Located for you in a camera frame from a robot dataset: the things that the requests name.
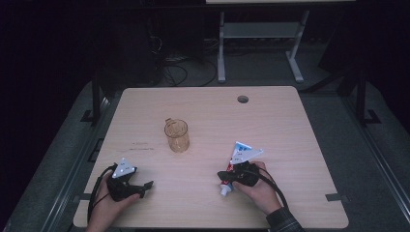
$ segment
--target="hand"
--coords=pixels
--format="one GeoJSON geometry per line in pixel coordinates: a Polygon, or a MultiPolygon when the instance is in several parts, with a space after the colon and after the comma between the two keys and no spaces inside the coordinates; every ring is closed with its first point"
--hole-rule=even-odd
{"type": "MultiPolygon", "coordinates": [[[[266,170],[265,163],[260,161],[253,163],[256,164],[256,166],[266,170]]],[[[262,170],[259,170],[259,173],[269,180],[272,180],[268,173],[262,170]]],[[[253,203],[255,203],[257,208],[259,208],[265,215],[269,215],[271,212],[281,208],[277,193],[272,187],[260,179],[253,187],[245,186],[238,182],[233,182],[232,185],[235,189],[238,189],[247,195],[253,203]]]]}
{"type": "Polygon", "coordinates": [[[106,181],[111,173],[112,171],[102,177],[100,188],[97,191],[96,201],[94,202],[93,213],[85,230],[87,232],[102,232],[107,230],[112,222],[139,198],[139,194],[134,194],[122,201],[114,201],[109,195],[106,185],[106,181]]]}

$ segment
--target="wooden table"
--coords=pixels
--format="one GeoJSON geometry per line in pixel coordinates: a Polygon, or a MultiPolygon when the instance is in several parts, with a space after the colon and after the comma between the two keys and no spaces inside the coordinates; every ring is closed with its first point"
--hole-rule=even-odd
{"type": "MultiPolygon", "coordinates": [[[[128,89],[112,119],[84,192],[113,162],[137,166],[132,185],[154,181],[145,197],[114,226],[139,228],[268,228],[265,216],[239,191],[220,195],[218,171],[235,141],[262,148],[264,161],[304,228],[348,224],[302,102],[293,87],[128,89]],[[238,102],[247,96],[248,103],[238,102]],[[187,122],[190,147],[173,153],[163,132],[167,118],[187,122]]],[[[86,226],[81,201],[76,226],[86,226]]]]}

